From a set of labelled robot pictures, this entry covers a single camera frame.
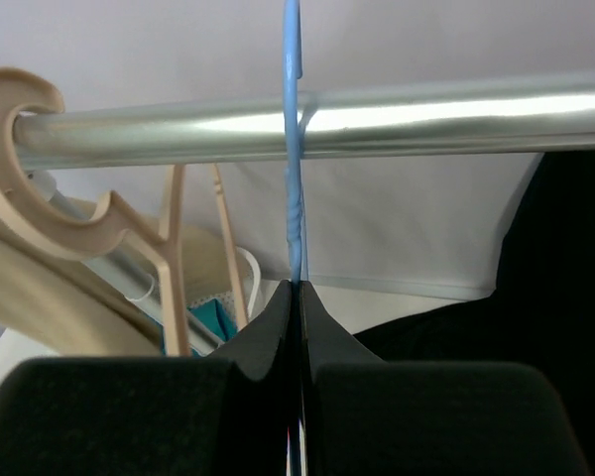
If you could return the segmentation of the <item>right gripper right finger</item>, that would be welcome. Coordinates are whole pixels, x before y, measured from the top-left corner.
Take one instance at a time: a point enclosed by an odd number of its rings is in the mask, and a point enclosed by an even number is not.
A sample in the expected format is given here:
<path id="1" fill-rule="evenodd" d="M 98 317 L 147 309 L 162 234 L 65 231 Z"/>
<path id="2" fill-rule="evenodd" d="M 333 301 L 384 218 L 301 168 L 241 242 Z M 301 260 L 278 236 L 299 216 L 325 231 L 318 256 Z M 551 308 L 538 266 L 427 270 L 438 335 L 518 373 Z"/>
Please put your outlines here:
<path id="1" fill-rule="evenodd" d="M 514 363 L 389 363 L 299 287 L 311 475 L 586 475 L 545 377 Z"/>

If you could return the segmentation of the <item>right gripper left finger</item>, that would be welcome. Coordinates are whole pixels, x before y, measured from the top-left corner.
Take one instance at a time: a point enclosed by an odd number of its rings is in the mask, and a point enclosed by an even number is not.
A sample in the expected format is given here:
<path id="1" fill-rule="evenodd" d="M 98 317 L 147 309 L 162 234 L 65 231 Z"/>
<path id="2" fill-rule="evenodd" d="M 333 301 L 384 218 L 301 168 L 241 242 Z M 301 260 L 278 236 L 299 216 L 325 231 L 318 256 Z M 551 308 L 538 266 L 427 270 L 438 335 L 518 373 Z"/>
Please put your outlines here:
<path id="1" fill-rule="evenodd" d="M 211 355 L 36 358 L 0 385 L 0 475 L 282 475 L 292 288 Z"/>

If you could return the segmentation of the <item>teal t shirt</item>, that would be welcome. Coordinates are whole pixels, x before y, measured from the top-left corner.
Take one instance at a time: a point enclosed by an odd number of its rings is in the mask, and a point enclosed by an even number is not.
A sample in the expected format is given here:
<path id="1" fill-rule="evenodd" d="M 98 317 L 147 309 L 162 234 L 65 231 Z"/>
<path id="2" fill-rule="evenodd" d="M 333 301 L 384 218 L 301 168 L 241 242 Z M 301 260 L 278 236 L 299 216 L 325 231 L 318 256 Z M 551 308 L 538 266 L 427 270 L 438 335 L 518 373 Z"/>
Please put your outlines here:
<path id="1" fill-rule="evenodd" d="M 212 352 L 208 337 L 227 342 L 238 332 L 236 324 L 219 298 L 202 299 L 187 307 L 187 340 L 193 357 Z"/>

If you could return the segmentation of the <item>beige wooden hanger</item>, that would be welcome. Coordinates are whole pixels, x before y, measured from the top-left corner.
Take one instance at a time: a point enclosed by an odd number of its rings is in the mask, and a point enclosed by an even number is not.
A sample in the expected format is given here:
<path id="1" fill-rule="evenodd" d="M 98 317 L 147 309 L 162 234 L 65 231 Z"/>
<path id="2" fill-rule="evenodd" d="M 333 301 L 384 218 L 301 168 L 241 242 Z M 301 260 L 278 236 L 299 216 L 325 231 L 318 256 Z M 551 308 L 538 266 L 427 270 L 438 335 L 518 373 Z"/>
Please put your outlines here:
<path id="1" fill-rule="evenodd" d="M 159 224 L 151 226 L 116 191 L 100 196 L 90 217 L 66 208 L 55 187 L 36 185 L 21 166 L 14 126 L 24 112 L 62 113 L 60 92 L 28 71 L 0 67 L 0 219 L 35 248 L 84 261 L 127 244 L 156 268 L 166 351 L 190 353 L 181 263 L 184 168 L 172 166 L 165 182 Z"/>

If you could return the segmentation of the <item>black t shirt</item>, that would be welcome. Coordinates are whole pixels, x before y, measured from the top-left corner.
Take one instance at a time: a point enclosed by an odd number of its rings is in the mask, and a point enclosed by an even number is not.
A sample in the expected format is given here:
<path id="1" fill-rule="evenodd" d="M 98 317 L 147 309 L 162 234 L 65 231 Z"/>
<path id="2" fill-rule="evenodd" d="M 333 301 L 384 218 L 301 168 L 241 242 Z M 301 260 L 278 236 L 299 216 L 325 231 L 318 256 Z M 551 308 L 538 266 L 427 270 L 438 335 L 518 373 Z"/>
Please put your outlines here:
<path id="1" fill-rule="evenodd" d="M 488 297 L 366 329 L 387 361 L 512 361 L 554 385 L 595 474 L 595 151 L 543 155 Z"/>

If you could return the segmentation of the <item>blue wire hanger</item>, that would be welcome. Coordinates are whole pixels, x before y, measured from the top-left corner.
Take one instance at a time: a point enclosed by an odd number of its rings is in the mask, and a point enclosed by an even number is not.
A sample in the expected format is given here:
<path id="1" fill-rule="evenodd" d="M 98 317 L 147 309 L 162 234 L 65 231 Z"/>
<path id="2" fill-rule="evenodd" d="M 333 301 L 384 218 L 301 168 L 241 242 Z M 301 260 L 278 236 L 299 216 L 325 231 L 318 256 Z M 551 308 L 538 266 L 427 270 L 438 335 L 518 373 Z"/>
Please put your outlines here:
<path id="1" fill-rule="evenodd" d="M 308 276 L 301 159 L 304 132 L 298 115 L 298 81 L 302 78 L 300 2 L 284 3 L 283 22 L 283 117 L 287 167 L 287 243 L 291 281 L 297 286 Z"/>

